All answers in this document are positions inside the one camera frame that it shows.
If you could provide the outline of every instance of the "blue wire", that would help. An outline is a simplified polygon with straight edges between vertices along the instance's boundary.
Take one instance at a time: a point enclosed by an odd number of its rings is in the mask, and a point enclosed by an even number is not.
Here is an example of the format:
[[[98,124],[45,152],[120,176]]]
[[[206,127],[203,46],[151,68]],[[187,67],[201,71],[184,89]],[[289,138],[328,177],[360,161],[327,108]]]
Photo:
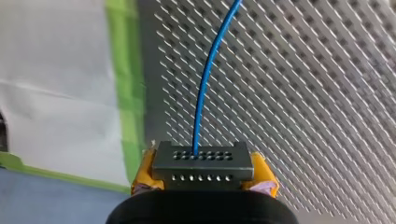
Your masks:
[[[206,93],[206,83],[209,80],[210,69],[212,68],[213,60],[216,57],[216,54],[219,49],[219,45],[221,44],[221,40],[224,37],[225,33],[228,30],[228,27],[233,20],[233,16],[236,11],[238,11],[239,5],[241,5],[242,0],[235,0],[230,10],[228,11],[222,25],[220,26],[218,35],[213,41],[213,45],[210,48],[209,55],[207,56],[204,73],[202,75],[201,84],[198,91],[198,99],[197,105],[195,107],[195,121],[194,121],[194,131],[192,136],[192,152],[196,156],[198,155],[198,143],[199,143],[199,132],[200,132],[200,123],[201,123],[201,114],[204,106],[204,99]]]

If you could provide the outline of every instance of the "metal grille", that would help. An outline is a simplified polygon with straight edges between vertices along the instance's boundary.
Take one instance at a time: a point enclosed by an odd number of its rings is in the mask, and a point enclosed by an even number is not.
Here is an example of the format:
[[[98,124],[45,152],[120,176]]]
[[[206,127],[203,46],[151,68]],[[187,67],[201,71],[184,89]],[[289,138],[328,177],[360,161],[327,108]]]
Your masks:
[[[231,1],[158,0],[168,134],[191,144]],[[246,0],[208,83],[202,145],[246,141],[295,209],[396,223],[396,15],[380,0]]]

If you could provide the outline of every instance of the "hole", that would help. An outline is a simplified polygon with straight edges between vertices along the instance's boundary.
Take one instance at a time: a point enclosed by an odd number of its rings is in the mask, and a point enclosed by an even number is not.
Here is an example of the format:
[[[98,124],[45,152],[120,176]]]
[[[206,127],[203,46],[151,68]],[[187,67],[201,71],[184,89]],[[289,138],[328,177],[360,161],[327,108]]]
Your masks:
[[[232,175],[226,175],[225,176],[225,180],[226,181],[231,181],[233,179],[233,176]]]

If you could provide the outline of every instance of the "blue surface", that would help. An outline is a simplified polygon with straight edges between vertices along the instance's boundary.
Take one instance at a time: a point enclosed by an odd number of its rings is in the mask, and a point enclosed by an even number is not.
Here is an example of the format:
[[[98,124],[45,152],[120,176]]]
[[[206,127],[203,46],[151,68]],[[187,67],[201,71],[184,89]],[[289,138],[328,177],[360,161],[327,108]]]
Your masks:
[[[129,195],[0,169],[0,223],[105,223]]]

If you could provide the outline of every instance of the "gray metal block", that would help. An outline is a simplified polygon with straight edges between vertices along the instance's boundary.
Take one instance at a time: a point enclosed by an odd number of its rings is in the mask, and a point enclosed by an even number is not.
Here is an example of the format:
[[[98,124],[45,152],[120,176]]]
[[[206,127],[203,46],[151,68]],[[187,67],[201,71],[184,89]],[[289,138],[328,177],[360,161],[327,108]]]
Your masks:
[[[245,143],[233,147],[191,147],[161,142],[152,164],[154,179],[166,189],[240,189],[241,181],[253,178],[253,164]]]

